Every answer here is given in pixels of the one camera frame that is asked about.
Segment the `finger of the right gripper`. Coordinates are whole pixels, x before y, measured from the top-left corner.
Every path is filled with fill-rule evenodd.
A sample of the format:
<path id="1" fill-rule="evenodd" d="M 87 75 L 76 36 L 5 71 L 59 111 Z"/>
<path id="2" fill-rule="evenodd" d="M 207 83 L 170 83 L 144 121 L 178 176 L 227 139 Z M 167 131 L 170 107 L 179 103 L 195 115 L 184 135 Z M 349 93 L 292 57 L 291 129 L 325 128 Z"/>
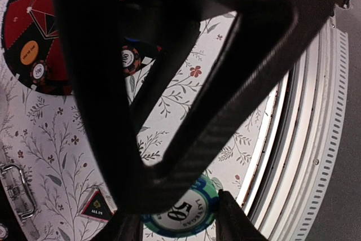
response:
<path id="1" fill-rule="evenodd" d="M 86 134 L 120 212 L 170 208 L 291 69 L 336 0 L 53 0 Z M 162 160 L 143 164 L 136 135 L 191 52 L 200 22 L 236 12 L 217 60 Z M 130 103 L 125 37 L 161 49 Z"/>

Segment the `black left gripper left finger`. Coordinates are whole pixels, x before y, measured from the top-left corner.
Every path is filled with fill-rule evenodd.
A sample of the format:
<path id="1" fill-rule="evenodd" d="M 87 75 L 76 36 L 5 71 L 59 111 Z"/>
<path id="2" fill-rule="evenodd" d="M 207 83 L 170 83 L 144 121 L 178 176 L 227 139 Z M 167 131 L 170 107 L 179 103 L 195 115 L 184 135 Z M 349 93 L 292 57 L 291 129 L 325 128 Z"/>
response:
<path id="1" fill-rule="evenodd" d="M 141 241 L 143 223 L 139 214 L 116 212 L 108 223 L 93 237 L 93 241 Z"/>

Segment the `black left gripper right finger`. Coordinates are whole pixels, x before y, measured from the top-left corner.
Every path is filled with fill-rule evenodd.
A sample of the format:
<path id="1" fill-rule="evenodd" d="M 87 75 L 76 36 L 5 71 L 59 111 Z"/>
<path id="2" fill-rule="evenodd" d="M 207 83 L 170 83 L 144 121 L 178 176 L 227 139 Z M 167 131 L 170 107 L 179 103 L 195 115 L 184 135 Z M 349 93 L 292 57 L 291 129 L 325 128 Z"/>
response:
<path id="1" fill-rule="evenodd" d="M 228 192 L 219 190 L 216 215 L 216 241 L 266 241 Z"/>

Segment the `green poker chip stack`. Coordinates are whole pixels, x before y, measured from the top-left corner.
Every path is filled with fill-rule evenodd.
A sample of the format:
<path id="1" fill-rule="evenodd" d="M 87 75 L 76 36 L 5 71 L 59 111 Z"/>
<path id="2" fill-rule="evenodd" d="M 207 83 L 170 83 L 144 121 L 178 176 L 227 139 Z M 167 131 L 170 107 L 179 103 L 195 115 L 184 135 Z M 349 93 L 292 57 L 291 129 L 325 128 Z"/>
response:
<path id="1" fill-rule="evenodd" d="M 215 220 L 219 195 L 212 181 L 201 175 L 190 189 L 166 212 L 143 214 L 143 224 L 167 238 L 196 235 Z"/>

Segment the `red chips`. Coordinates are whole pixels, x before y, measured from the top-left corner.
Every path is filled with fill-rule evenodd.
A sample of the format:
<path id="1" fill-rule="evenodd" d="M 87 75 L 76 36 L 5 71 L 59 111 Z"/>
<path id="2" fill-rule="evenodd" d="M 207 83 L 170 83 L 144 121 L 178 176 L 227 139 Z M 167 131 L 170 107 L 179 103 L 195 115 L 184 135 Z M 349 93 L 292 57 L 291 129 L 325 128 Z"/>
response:
<path id="1" fill-rule="evenodd" d="M 126 76 L 131 76 L 140 69 L 140 65 L 141 65 L 140 55 L 134 47 L 123 46 L 121 57 L 122 57 L 124 74 Z"/>

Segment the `orange big blind button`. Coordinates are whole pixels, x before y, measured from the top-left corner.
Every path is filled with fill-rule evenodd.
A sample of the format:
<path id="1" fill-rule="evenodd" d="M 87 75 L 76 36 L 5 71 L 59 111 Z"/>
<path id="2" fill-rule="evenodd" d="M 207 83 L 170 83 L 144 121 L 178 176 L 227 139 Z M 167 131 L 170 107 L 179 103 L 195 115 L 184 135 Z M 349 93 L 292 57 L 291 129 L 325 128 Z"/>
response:
<path id="1" fill-rule="evenodd" d="M 23 65 L 30 65 L 32 64 L 39 52 L 39 45 L 36 41 L 29 41 L 27 42 L 20 52 L 20 61 Z"/>

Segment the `red chip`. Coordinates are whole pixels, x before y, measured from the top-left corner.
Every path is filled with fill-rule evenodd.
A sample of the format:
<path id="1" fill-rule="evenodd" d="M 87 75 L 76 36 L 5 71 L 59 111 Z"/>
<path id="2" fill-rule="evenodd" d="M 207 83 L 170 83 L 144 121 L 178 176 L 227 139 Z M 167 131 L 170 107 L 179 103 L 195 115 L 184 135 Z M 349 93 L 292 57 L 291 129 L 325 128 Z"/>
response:
<path id="1" fill-rule="evenodd" d="M 34 84 L 43 84 L 48 74 L 48 65 L 44 60 L 36 61 L 30 71 L 30 78 Z"/>

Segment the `blue small blind button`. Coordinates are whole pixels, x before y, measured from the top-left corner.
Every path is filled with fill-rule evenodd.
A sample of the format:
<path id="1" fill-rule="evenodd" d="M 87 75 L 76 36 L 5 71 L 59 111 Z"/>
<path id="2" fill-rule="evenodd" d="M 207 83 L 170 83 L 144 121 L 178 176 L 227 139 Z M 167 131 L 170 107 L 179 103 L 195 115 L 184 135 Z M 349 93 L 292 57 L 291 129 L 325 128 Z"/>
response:
<path id="1" fill-rule="evenodd" d="M 129 37 L 125 37 L 124 39 L 129 41 L 129 42 L 140 42 L 139 39 L 134 39 L 134 38 L 129 38 Z"/>

